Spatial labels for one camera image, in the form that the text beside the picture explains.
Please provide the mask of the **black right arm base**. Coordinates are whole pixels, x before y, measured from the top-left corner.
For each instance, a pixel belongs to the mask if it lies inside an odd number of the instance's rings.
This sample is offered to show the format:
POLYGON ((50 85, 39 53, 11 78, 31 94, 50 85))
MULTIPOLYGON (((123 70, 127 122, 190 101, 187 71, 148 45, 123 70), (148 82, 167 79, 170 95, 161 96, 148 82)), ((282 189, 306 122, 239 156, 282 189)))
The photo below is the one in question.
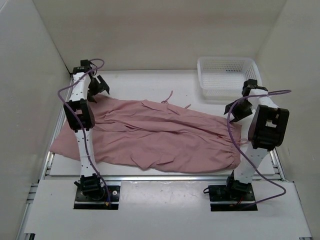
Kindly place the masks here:
POLYGON ((254 212, 258 210, 252 186, 248 190, 227 189, 226 185, 209 185, 203 190, 208 195, 211 212, 254 212))

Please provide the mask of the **pink trousers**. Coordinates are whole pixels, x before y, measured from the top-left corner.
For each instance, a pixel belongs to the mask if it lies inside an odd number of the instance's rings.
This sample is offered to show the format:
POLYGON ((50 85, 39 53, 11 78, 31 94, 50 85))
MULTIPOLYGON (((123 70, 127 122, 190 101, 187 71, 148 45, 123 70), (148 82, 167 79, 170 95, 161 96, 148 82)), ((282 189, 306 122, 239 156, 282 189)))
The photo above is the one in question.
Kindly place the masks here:
POLYGON ((90 103, 96 162, 144 171, 213 173, 240 164, 242 127, 169 103, 97 95, 90 103))

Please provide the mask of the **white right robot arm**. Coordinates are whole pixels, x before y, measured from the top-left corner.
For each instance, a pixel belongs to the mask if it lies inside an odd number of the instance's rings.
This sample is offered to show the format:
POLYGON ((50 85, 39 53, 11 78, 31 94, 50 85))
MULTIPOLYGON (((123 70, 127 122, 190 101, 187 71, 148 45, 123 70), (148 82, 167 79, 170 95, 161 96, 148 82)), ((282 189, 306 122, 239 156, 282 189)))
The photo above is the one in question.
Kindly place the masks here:
POLYGON ((224 188, 224 193, 230 200, 236 200, 250 191, 253 175, 263 158, 283 143, 290 112, 277 106, 270 96, 290 92, 269 92, 266 87, 259 86, 256 79, 248 79, 243 83, 242 97, 225 106, 228 133, 242 157, 240 164, 227 178, 224 188), (250 115, 253 115, 253 119, 247 132, 248 147, 243 152, 231 133, 231 123, 250 115))

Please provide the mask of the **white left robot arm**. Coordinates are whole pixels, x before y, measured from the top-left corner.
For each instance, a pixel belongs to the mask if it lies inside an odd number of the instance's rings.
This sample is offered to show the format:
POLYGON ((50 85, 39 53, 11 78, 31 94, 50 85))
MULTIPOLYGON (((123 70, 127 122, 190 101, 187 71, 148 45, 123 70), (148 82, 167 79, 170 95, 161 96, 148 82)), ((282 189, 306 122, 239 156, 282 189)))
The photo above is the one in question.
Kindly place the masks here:
POLYGON ((93 149, 93 127, 95 126, 95 117, 90 107, 90 103, 96 103, 94 96, 102 92, 110 93, 110 87, 105 80, 97 74, 100 66, 94 64, 94 61, 102 59, 84 59, 80 61, 80 66, 72 70, 72 79, 74 83, 69 100, 64 100, 61 96, 62 89, 58 91, 58 96, 63 102, 63 109, 67 123, 74 132, 78 145, 80 156, 80 180, 74 184, 82 194, 94 201, 108 197, 108 186, 98 171, 94 149, 93 149))

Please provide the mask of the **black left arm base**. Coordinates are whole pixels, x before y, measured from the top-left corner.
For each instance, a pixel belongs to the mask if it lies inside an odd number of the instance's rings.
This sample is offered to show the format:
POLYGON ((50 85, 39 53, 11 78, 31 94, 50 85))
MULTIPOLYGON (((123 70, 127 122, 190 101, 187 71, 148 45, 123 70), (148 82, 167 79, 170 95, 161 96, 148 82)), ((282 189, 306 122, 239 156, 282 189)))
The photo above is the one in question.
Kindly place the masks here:
POLYGON ((120 185, 109 185, 108 192, 101 187, 100 190, 84 192, 80 188, 80 183, 74 183, 77 186, 73 208, 75 210, 118 210, 121 193, 120 185))

